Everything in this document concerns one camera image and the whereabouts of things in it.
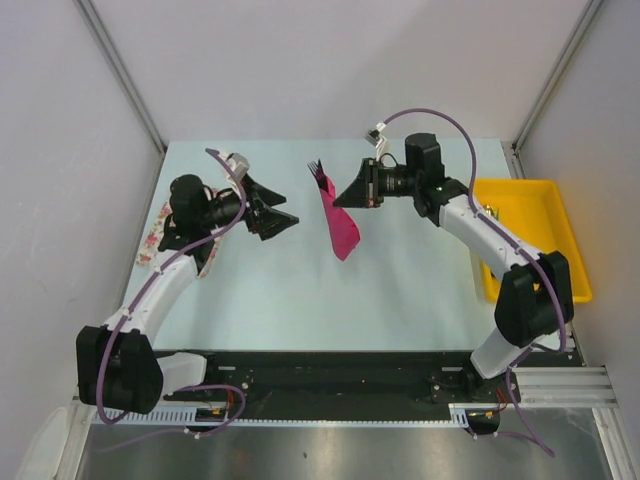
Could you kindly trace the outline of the pink paper napkin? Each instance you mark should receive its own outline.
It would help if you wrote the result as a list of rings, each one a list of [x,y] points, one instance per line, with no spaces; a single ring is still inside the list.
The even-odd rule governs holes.
[[[359,228],[345,209],[333,205],[336,189],[328,176],[320,181],[319,192],[333,252],[340,261],[345,261],[361,240]]]

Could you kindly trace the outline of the iridescent purple fork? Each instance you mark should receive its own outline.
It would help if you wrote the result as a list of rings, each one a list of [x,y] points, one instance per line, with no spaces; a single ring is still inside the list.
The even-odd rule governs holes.
[[[322,191],[329,192],[328,177],[326,176],[320,159],[307,164],[318,188]]]

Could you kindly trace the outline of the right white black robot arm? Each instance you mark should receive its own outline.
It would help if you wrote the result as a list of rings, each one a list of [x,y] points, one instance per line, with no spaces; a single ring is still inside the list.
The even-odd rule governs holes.
[[[409,197],[417,214],[464,243],[500,283],[495,328],[470,355],[461,376],[463,393],[484,401],[497,378],[541,337],[563,332],[574,315],[568,260],[526,243],[477,203],[472,189],[446,175],[435,135],[415,133],[404,141],[405,161],[387,166],[387,140],[367,134],[376,155],[365,158],[354,181],[334,201],[341,208],[379,207],[387,197]]]

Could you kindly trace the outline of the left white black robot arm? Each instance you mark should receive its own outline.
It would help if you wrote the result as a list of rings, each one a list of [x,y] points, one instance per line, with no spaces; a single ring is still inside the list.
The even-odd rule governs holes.
[[[298,224],[279,210],[285,196],[245,175],[237,193],[213,190],[193,174],[170,185],[162,219],[156,265],[129,304],[103,325],[86,326],[76,338],[78,393],[82,403],[147,414],[159,400],[188,389],[214,397],[221,376],[200,354],[157,357],[152,344],[175,302],[209,266],[218,239],[235,222],[268,240]]]

